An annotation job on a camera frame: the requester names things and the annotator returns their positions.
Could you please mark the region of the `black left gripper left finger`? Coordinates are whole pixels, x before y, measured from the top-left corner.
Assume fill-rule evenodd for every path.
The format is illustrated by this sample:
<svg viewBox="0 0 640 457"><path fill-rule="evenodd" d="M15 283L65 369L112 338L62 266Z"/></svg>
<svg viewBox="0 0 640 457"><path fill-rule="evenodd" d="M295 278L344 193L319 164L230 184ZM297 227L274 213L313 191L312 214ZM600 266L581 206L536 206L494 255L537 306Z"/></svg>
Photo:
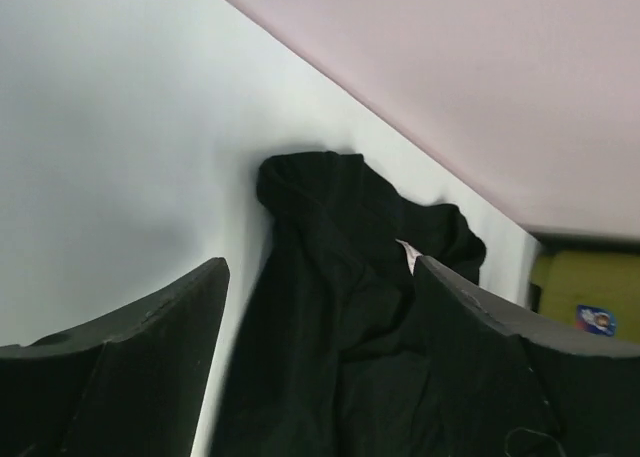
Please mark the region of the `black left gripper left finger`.
<svg viewBox="0 0 640 457"><path fill-rule="evenodd" d="M229 278L213 258L99 318L3 347L2 454L189 455Z"/></svg>

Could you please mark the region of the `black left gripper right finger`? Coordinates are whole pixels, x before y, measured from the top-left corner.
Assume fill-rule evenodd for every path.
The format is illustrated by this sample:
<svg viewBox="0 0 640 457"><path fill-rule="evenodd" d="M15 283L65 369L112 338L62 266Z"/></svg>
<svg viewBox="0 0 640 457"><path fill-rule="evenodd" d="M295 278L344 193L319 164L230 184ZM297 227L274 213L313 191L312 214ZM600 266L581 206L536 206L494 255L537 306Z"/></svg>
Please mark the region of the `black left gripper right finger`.
<svg viewBox="0 0 640 457"><path fill-rule="evenodd" d="M542 317L431 257L414 282L450 455L638 455L638 345Z"/></svg>

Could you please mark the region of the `black t shirt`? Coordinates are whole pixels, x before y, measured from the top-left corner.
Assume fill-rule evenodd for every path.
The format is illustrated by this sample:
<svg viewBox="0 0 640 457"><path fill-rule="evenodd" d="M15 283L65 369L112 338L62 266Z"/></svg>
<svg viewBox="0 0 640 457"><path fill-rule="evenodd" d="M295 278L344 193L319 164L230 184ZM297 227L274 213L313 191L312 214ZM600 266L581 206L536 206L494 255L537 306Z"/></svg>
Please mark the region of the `black t shirt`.
<svg viewBox="0 0 640 457"><path fill-rule="evenodd" d="M453 204L402 197L358 154L267 158L272 248L227 372L214 456L446 456L415 248L477 281Z"/></svg>

